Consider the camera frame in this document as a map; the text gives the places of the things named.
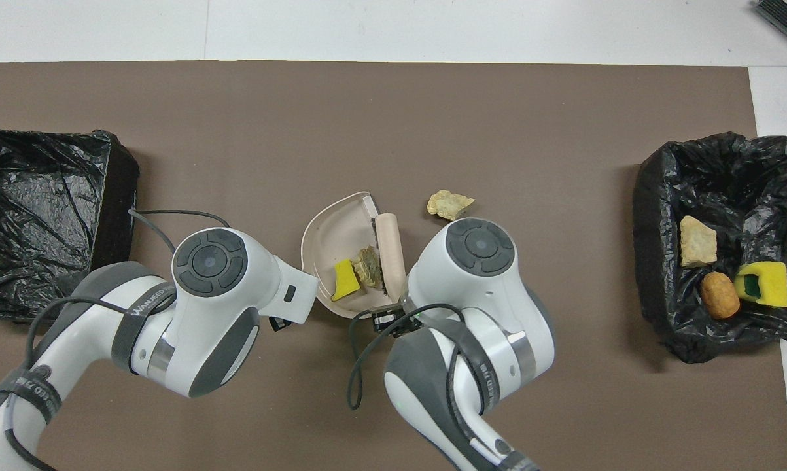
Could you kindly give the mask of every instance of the brown table surface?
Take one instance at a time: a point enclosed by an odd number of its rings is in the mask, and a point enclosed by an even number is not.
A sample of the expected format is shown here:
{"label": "brown table surface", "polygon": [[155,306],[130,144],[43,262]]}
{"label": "brown table surface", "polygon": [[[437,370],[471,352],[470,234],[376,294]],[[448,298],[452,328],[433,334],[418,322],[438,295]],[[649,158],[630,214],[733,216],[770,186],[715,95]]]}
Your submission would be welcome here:
{"label": "brown table surface", "polygon": [[[631,241],[636,165],[668,140],[755,135],[746,69],[429,63],[0,63],[0,128],[117,134],[139,206],[222,215],[300,265],[324,206],[369,190],[399,217],[405,263],[447,188],[519,245],[557,360],[487,420],[546,470],[787,468],[778,346],[687,366],[641,319]],[[209,224],[155,217],[174,241]],[[144,227],[132,259],[169,277]],[[113,364],[83,376],[43,435],[60,469],[450,469],[387,400],[390,342],[345,405],[348,322],[256,341],[220,390],[186,399]],[[370,340],[369,325],[361,342]],[[0,379],[23,329],[0,323]]]}

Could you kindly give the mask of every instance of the food scrap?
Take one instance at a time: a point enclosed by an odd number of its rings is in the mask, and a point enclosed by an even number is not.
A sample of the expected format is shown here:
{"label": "food scrap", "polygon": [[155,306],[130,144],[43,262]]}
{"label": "food scrap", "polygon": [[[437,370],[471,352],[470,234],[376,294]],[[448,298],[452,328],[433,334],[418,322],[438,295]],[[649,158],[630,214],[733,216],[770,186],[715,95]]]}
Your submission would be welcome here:
{"label": "food scrap", "polygon": [[716,230],[694,217],[684,217],[681,230],[681,266],[698,268],[716,261]]}
{"label": "food scrap", "polygon": [[733,281],[719,271],[708,273],[701,280],[701,300],[711,318],[717,320],[731,318],[740,308]]}
{"label": "food scrap", "polygon": [[474,198],[448,190],[439,190],[428,199],[427,211],[431,215],[438,215],[447,220],[457,220],[472,203]]}
{"label": "food scrap", "polygon": [[381,260],[375,247],[367,245],[358,251],[358,256],[352,259],[352,268],[364,286],[382,288]]}

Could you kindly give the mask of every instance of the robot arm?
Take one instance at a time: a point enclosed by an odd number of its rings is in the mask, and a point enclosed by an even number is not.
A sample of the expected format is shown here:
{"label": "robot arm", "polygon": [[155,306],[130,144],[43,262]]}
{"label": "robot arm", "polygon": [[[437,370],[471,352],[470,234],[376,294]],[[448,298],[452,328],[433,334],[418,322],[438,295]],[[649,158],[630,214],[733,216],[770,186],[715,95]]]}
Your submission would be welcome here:
{"label": "robot arm", "polygon": [[[0,469],[51,469],[23,459],[5,429],[34,452],[61,399],[93,361],[109,358],[176,393],[201,396],[235,375],[261,316],[302,323],[317,289],[312,275],[224,228],[185,239],[172,272],[174,283],[166,283],[139,263],[123,262],[79,284],[73,297],[101,299],[125,313],[87,302],[65,307],[35,349],[31,367],[1,383],[0,391],[17,392],[0,392]],[[17,399],[25,384],[40,400]]]}
{"label": "robot arm", "polygon": [[387,394],[412,427],[464,470],[537,469],[484,420],[495,405],[547,370],[551,329],[519,277],[516,246],[495,224],[464,218],[427,245],[408,275],[405,310],[423,328],[396,341]]}

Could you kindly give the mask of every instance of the yellow sponge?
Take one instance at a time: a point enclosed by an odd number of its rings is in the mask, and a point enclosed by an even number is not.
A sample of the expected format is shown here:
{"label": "yellow sponge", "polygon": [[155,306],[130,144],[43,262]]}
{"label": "yellow sponge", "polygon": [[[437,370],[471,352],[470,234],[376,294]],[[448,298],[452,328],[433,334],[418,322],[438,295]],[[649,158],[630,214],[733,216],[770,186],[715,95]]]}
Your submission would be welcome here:
{"label": "yellow sponge", "polygon": [[737,295],[765,306],[787,307],[787,270],[783,262],[746,263],[733,280]]}
{"label": "yellow sponge", "polygon": [[345,258],[336,263],[336,292],[332,295],[332,300],[338,301],[340,298],[358,291],[359,288],[358,279],[355,277],[355,272],[352,271],[352,262]]}

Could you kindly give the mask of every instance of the black trash bag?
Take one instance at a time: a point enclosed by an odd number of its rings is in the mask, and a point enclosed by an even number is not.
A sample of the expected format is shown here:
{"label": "black trash bag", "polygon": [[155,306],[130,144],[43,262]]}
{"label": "black trash bag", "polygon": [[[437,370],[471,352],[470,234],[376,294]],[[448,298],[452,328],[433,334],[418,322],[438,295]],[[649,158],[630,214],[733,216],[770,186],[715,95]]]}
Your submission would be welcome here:
{"label": "black trash bag", "polygon": [[0,319],[28,321],[129,258],[138,175],[106,131],[0,131]]}
{"label": "black trash bag", "polygon": [[[717,262],[680,265],[678,223],[686,215],[717,232]],[[728,349],[787,340],[787,307],[741,301],[728,320],[714,320],[701,301],[701,280],[741,265],[776,260],[787,266],[787,137],[728,132],[666,143],[641,164],[633,193],[635,274],[642,316],[663,345],[686,363]]]}

